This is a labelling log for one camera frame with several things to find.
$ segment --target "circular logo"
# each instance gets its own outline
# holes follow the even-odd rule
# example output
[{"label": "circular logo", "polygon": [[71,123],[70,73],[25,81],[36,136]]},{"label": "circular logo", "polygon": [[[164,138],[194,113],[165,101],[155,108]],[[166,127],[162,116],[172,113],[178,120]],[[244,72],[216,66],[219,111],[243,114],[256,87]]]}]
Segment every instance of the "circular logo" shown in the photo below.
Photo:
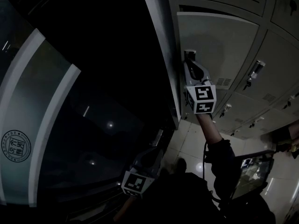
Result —
[{"label": "circular logo", "polygon": [[1,146],[4,155],[12,162],[23,162],[31,152],[28,137],[18,130],[8,131],[2,138]]}]

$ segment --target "forearm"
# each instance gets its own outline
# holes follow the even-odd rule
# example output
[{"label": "forearm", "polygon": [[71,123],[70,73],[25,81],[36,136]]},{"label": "forearm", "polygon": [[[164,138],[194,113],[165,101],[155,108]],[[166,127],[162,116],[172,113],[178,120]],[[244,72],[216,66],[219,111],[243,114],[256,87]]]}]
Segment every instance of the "forearm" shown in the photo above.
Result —
[{"label": "forearm", "polygon": [[196,117],[199,121],[208,145],[218,143],[222,140],[218,129],[208,114],[197,114]]}]

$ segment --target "person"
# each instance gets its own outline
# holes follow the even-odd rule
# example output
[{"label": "person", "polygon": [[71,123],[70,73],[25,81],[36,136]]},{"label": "person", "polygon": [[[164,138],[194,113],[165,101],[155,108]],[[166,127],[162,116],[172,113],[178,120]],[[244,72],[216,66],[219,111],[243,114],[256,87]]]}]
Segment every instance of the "person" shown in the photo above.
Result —
[{"label": "person", "polygon": [[[237,181],[233,160],[235,154],[229,140],[224,140],[208,114],[197,115],[206,138],[206,162],[212,164],[216,176],[214,188],[222,202],[229,200]],[[258,195],[248,201],[248,211],[236,212],[235,219],[226,218],[212,201],[206,181],[193,173],[185,173],[186,162],[180,159],[176,172],[163,175],[144,193],[143,199],[130,197],[115,215],[115,222],[124,223],[275,223],[266,202]]]}]

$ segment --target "tile floor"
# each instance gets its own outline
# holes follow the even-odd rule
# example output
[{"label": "tile floor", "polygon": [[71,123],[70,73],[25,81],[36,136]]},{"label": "tile floor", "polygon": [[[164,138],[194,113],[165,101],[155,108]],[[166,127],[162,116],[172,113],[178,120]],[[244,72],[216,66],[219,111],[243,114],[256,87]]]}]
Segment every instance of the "tile floor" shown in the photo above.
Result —
[{"label": "tile floor", "polygon": [[[236,156],[272,148],[271,140],[267,136],[250,140],[240,140],[226,134],[222,134],[222,136],[224,139],[230,140]],[[200,126],[181,120],[163,157],[161,167],[172,172],[177,158],[182,157],[187,163],[186,171],[202,177],[205,142]],[[274,155],[274,159],[273,169],[268,177],[268,186],[261,195],[275,214],[276,223],[282,224],[299,191],[299,158],[293,159],[288,153],[277,153]],[[211,164],[205,164],[205,176],[209,190],[213,190],[213,195],[217,197],[214,190],[215,176],[211,172]]]}]

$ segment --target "black sleeve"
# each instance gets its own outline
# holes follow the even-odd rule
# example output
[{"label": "black sleeve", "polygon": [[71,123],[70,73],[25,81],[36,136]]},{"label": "black sleeve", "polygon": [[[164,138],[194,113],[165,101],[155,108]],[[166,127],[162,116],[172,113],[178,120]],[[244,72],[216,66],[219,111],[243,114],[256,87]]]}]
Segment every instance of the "black sleeve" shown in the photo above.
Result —
[{"label": "black sleeve", "polygon": [[216,176],[214,182],[216,194],[222,201],[228,200],[238,177],[238,169],[233,165],[235,154],[229,140],[224,139],[208,145],[208,149],[205,162],[212,164],[212,173]]}]

